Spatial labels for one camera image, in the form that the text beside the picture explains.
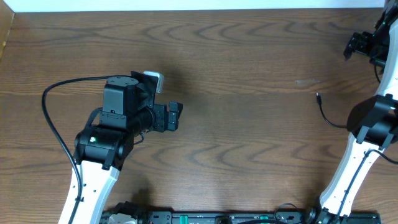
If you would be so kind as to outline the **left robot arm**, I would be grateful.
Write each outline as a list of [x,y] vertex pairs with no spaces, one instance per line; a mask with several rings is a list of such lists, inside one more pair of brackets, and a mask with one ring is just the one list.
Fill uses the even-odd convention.
[[105,203],[127,156],[145,132],[176,131],[181,103],[155,103],[164,76],[132,72],[107,78],[103,105],[93,110],[75,138],[72,175],[60,223],[99,223]]

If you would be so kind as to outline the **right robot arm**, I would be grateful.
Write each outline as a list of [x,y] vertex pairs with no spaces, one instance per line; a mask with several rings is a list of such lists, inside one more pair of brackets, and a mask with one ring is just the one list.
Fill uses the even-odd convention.
[[353,200],[368,171],[384,150],[397,142],[397,0],[386,1],[373,33],[355,32],[343,55],[369,57],[381,67],[375,95],[357,104],[344,128],[349,132],[343,158],[328,187],[319,197],[320,208],[307,223],[345,223]]

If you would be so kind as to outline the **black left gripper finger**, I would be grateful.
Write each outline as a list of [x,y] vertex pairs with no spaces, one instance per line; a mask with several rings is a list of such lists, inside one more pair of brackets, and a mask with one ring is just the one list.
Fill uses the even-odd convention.
[[176,131],[178,129],[179,124],[179,114],[177,112],[170,111],[169,118],[167,123],[168,131]]
[[183,110],[183,104],[176,102],[176,101],[170,101],[169,102],[169,111],[173,113],[180,114]]

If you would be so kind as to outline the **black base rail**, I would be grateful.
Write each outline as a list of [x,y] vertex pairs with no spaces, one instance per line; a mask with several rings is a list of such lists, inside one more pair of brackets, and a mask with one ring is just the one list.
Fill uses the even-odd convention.
[[132,202],[117,204],[102,213],[100,224],[219,224],[219,223],[347,223],[381,224],[378,213],[359,212],[335,218],[316,208],[307,211],[281,205],[274,212],[181,212],[165,207],[143,207]]

